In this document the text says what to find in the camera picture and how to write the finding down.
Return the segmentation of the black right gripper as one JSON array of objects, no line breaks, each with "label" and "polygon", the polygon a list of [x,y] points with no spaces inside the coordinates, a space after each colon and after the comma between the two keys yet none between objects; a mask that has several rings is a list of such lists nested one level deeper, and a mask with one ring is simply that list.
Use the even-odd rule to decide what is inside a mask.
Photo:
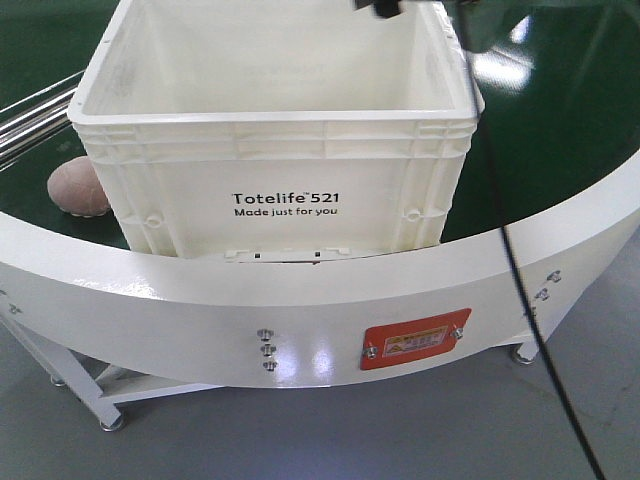
[{"label": "black right gripper", "polygon": [[393,18],[402,13],[400,0],[354,0],[356,10],[371,7],[379,18]]}]

